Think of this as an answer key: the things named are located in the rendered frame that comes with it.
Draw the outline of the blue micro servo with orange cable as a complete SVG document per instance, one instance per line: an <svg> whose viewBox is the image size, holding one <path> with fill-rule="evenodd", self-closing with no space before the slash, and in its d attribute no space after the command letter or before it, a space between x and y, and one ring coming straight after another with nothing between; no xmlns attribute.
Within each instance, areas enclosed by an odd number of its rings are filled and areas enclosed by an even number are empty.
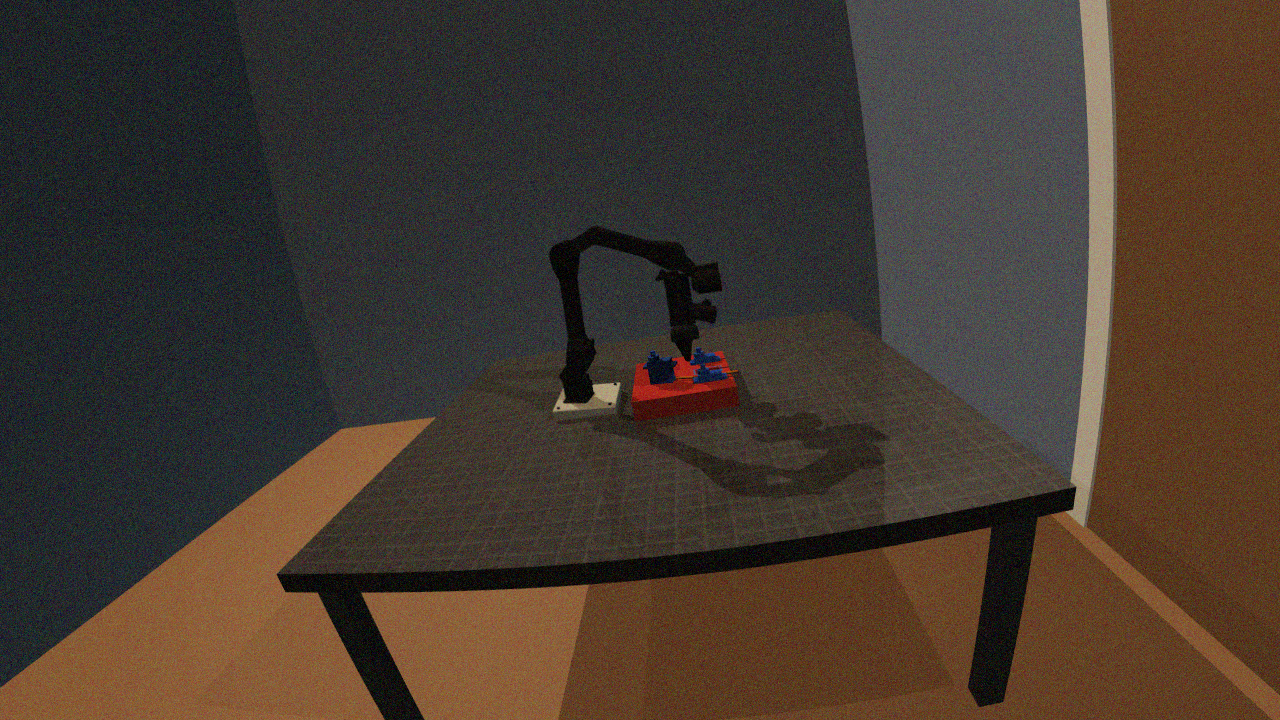
<svg viewBox="0 0 1280 720"><path fill-rule="evenodd" d="M677 361L672 361L672 357L659 357L655 350L650 351L646 364L643 369L648 369L650 384L664 384L673 383L676 379L692 379L698 375L675 375L675 366Z"/></svg>

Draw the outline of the red flat deck plate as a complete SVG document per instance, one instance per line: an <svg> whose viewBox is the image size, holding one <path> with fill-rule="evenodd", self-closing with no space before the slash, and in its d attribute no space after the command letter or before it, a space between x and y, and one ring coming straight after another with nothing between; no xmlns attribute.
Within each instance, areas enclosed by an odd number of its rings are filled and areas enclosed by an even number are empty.
<svg viewBox="0 0 1280 720"><path fill-rule="evenodd" d="M698 375L673 383L650 384L646 363L636 364L632 407L635 421L678 416L739 406L739 392L722 351L704 354L700 347L691 356L673 357L675 375Z"/></svg>

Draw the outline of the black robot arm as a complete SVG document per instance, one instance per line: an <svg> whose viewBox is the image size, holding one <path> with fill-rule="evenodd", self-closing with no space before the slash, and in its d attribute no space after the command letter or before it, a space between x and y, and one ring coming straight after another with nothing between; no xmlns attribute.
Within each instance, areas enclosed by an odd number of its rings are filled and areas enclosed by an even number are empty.
<svg viewBox="0 0 1280 720"><path fill-rule="evenodd" d="M564 305L567 348L566 366L561 372L561 382L564 389L564 404L588 404L593 397L593 380L589 378L588 368L591 365L596 350L594 338L588 340L584 329L582 309L579 296L579 263L580 252L598 245L630 252L662 266L655 281L664 281L667 299L684 299L691 295L689 277L692 278L692 291L698 293L721 292L721 274L718 263L695 265L686 255L680 243L666 241L640 240L630 234L593 225L573 240L563 240L550 249L550 265L561 282L561 293ZM677 270L677 272L675 272ZM684 274L678 274L684 272ZM689 305L690 323L710 322L716 323L717 307L710 305L709 299L701 304Z"/></svg>

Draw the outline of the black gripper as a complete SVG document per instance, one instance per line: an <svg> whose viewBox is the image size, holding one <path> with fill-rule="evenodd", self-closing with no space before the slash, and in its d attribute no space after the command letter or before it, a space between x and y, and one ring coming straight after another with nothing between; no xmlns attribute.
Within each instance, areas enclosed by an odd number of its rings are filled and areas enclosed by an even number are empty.
<svg viewBox="0 0 1280 720"><path fill-rule="evenodd" d="M667 299L669 309L671 341L677 345L685 360L691 361L692 340L699 340L698 325L690 323L690 307L692 296L684 299Z"/></svg>

